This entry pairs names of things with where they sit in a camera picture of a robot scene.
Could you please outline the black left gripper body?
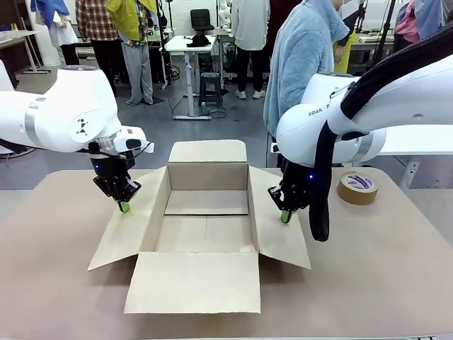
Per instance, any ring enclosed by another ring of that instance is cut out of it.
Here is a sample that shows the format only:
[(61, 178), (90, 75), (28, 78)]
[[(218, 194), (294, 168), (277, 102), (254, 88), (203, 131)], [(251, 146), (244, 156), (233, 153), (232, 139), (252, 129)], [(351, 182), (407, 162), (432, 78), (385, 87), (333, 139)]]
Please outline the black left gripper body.
[(97, 176), (102, 178), (131, 178), (129, 169), (135, 165), (132, 151), (111, 155), (106, 151), (101, 151), (97, 142), (90, 142), (88, 153)]

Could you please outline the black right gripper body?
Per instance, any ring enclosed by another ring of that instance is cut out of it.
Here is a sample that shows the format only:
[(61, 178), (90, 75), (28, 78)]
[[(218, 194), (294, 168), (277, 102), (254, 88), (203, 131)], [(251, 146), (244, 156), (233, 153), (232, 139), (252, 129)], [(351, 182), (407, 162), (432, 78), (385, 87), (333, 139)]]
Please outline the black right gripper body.
[(309, 166), (293, 163), (285, 158), (280, 167), (280, 187), (284, 194), (310, 193), (314, 185), (314, 170)]

